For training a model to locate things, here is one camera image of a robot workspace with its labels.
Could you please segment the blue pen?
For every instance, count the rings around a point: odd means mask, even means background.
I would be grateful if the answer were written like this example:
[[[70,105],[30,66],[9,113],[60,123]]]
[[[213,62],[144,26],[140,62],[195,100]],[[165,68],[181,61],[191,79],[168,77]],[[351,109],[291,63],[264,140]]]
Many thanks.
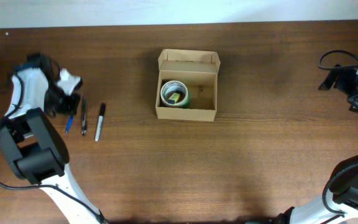
[[[68,119],[68,122],[67,122],[67,125],[66,125],[66,128],[65,128],[65,134],[68,134],[70,129],[71,129],[71,126],[73,124],[73,120],[74,120],[74,115],[70,115],[69,119]]]

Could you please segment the black pen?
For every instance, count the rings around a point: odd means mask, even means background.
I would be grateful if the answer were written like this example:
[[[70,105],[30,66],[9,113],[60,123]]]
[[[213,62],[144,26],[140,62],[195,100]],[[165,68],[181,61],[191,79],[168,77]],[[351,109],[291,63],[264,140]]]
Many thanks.
[[[81,135],[85,136],[87,132],[87,121],[86,121],[86,98],[82,98],[81,104]]]

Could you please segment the black and white marker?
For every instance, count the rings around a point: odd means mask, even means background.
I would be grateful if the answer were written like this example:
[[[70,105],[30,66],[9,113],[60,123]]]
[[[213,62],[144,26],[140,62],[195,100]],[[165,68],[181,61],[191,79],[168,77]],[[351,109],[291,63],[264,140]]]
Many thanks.
[[[96,127],[96,133],[95,133],[95,137],[94,137],[94,140],[96,142],[98,142],[101,137],[101,131],[102,131],[102,127],[103,127],[105,111],[106,111],[106,104],[101,103],[99,116],[98,116],[98,123],[97,123],[97,127]]]

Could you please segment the yellow highlighter marker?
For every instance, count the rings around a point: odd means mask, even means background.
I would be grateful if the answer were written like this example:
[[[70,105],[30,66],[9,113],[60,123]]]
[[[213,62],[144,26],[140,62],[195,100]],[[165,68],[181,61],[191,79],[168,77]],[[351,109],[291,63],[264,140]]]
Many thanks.
[[[173,105],[175,103],[178,103],[179,101],[181,101],[181,92],[180,91],[173,91],[173,92],[169,93],[168,98],[167,98],[167,103]]]

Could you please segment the green tape roll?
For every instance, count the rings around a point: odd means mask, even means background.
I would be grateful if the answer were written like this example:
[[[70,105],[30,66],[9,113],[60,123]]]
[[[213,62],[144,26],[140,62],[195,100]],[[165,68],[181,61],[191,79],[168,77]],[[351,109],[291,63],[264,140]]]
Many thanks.
[[[179,101],[178,103],[175,103],[173,105],[168,103],[168,106],[174,107],[174,108],[187,108],[189,106],[189,103],[190,103],[190,94],[189,94],[189,92],[188,91],[181,91],[181,90],[175,90],[175,91],[180,91],[181,92],[181,101]],[[167,101],[169,93],[171,93],[171,92],[167,93],[167,95],[165,97],[166,101]]]

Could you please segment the cardboard box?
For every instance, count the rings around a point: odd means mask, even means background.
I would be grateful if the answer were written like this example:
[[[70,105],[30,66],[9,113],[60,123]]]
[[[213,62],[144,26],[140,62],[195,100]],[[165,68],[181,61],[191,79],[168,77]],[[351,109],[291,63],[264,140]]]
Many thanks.
[[[158,119],[214,121],[218,108],[219,55],[213,51],[164,49],[158,57],[155,109]],[[184,83],[190,94],[187,108],[163,104],[161,87],[169,81]]]

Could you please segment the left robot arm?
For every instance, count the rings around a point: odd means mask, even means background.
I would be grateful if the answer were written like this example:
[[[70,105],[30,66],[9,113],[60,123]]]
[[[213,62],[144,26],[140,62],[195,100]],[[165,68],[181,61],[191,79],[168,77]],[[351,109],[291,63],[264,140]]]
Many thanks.
[[[14,175],[29,182],[20,189],[45,192],[69,223],[107,223],[75,180],[67,146],[50,122],[58,114],[76,115],[82,79],[40,53],[28,55],[10,78],[14,89],[0,119],[0,150]]]

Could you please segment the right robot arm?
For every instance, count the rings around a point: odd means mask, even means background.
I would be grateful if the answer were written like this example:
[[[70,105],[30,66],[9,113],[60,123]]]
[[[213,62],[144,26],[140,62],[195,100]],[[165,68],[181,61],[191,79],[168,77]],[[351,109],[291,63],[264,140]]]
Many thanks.
[[[319,86],[320,90],[337,88],[345,93],[351,111],[358,112],[358,67],[336,65]],[[341,161],[333,170],[320,197],[291,207],[265,223],[342,223],[358,218],[358,155]]]

